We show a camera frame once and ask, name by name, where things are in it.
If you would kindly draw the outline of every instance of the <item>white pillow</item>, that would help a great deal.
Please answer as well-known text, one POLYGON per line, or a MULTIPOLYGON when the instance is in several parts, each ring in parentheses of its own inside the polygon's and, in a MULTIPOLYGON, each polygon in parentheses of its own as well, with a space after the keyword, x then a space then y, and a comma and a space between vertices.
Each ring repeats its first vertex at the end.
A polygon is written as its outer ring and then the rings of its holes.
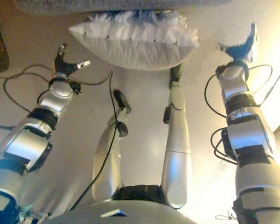
POLYGON ((69 28, 97 57, 119 67, 165 70, 184 62, 198 46, 197 31, 176 11, 90 14, 69 28))

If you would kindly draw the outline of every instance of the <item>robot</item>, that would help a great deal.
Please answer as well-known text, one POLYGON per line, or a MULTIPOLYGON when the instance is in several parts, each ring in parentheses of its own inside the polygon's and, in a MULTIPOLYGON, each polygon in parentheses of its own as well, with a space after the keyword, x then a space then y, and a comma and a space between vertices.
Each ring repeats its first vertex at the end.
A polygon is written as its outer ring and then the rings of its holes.
MULTIPOLYGON (((280 166, 276 164, 274 136, 247 86, 248 65, 258 45, 255 24, 246 42, 220 49, 233 61, 219 66, 216 76, 222 89, 227 127, 221 135, 229 159, 236 161, 237 199, 233 209, 240 224, 280 224, 280 166)), ((55 60, 49 91, 35 109, 22 120, 0 145, 0 223, 15 223, 20 188, 29 172, 41 168, 52 145, 49 138, 80 86, 68 80, 89 61, 63 61, 64 45, 55 60)), ((161 185, 123 187, 120 180, 119 140, 128 134, 127 115, 131 112, 125 96, 113 92, 119 109, 107 123, 94 156, 92 195, 96 200, 72 209, 47 224, 194 224, 176 209, 187 202, 191 182, 191 150, 185 115, 185 99, 179 86, 182 65, 170 71, 169 103, 164 123, 169 132, 161 185)))

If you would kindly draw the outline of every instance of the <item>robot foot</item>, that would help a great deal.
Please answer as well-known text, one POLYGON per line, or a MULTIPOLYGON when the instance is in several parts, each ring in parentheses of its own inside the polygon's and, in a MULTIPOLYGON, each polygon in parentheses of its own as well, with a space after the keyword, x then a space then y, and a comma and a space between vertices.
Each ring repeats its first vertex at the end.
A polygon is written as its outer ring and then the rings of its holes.
POLYGON ((118 106, 120 108, 126 108, 126 113, 130 113, 132 111, 130 105, 128 104, 126 97, 123 95, 123 93, 119 90, 114 90, 113 95, 118 103, 118 106))

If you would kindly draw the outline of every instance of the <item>gray fabric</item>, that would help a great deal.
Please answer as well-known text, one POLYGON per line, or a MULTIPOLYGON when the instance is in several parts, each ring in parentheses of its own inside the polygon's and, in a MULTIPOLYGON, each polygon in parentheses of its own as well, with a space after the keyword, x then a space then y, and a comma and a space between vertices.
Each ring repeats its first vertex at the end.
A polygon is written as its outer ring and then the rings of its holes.
POLYGON ((218 5, 231 0, 14 0, 30 14, 71 14, 116 10, 164 10, 189 5, 218 5))

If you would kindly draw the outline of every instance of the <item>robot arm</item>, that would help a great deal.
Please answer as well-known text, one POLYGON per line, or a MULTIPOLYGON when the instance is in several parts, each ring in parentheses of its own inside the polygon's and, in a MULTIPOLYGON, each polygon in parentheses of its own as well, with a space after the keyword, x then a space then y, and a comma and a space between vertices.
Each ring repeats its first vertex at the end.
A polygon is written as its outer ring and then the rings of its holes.
POLYGON ((275 224, 280 223, 280 166, 273 157, 275 139, 246 85, 249 70, 245 63, 252 61, 252 54, 243 46, 249 45, 252 50, 257 36, 253 24, 247 42, 232 47, 234 61, 217 69, 228 124, 221 135, 226 154, 237 161, 233 209, 238 222, 275 224))
POLYGON ((11 223, 11 214, 17 213, 15 208, 28 172, 37 170, 44 164, 52 149, 49 142, 52 131, 74 93, 80 91, 80 87, 71 84, 67 77, 90 64, 89 61, 78 64, 64 62, 64 48, 65 45, 62 45, 58 50, 49 91, 0 145, 0 214, 6 223, 11 223), (7 214, 11 217, 10 220, 7 220, 7 214))

